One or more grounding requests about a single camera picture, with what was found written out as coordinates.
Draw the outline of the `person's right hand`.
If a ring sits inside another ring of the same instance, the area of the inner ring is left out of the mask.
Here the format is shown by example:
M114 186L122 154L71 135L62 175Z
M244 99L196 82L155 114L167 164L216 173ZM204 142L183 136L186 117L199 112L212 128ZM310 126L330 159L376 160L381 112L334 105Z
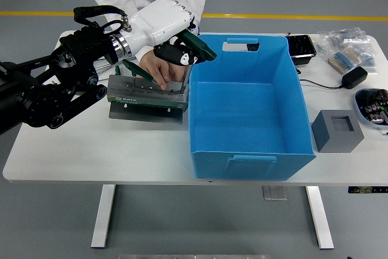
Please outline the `person's right hand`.
M150 46L143 47L136 54L136 58L140 68L153 76L161 90L167 88L168 82L183 82L186 77L187 67L174 65L156 57Z

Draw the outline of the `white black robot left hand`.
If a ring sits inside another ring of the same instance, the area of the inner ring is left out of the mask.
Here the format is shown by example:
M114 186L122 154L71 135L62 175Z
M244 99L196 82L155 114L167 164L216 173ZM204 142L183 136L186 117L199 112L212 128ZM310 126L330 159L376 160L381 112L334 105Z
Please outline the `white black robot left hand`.
M160 45L189 28L193 20L194 14L177 0L155 0L128 17L128 29L122 31L127 53L134 56L144 47Z

